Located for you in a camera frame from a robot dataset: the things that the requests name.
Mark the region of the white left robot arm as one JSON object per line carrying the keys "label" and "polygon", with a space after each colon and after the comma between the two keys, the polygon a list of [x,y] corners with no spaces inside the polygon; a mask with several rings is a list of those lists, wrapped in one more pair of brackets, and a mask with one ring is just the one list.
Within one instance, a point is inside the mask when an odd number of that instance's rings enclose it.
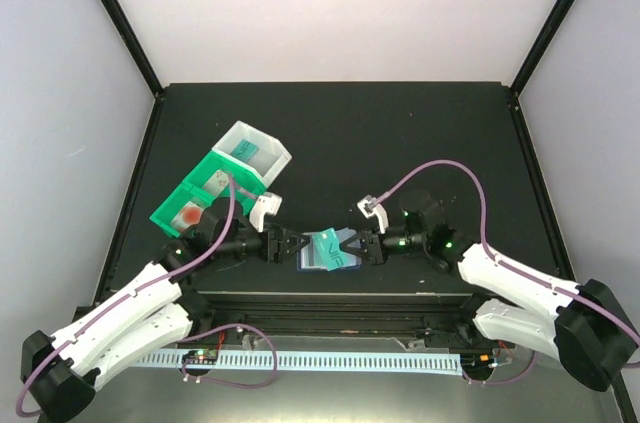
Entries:
{"label": "white left robot arm", "polygon": [[26,337],[17,415],[69,422],[140,358],[174,342],[207,340],[215,319],[193,287],[199,268],[221,258],[283,263],[310,244],[309,235],[266,222],[280,203],[266,193],[245,214],[234,198],[214,200],[121,290],[52,334]]}

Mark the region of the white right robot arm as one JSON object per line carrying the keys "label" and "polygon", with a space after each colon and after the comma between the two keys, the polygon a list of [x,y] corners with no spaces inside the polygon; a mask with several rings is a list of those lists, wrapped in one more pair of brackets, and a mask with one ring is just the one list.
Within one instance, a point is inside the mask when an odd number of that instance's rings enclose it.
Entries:
{"label": "white right robot arm", "polygon": [[330,242],[330,262],[350,254],[380,265],[393,255],[419,255],[436,271],[484,289],[454,322],[461,343],[502,340],[527,347],[555,359],[577,382],[598,392],[611,386],[638,350],[638,333],[604,283],[557,278],[483,246],[450,226],[428,193],[402,199],[400,226],[390,225],[385,208],[371,196],[357,207],[378,226]]}

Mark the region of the navy blue card holder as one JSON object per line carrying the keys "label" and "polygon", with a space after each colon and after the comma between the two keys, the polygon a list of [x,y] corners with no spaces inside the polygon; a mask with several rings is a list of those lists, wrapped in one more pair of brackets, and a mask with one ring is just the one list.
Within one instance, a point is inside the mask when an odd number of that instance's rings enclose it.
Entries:
{"label": "navy blue card holder", "polygon": [[310,233],[309,244],[299,253],[298,269],[334,272],[358,268],[361,259],[340,249],[340,244],[355,234],[356,232],[349,228],[328,228]]}

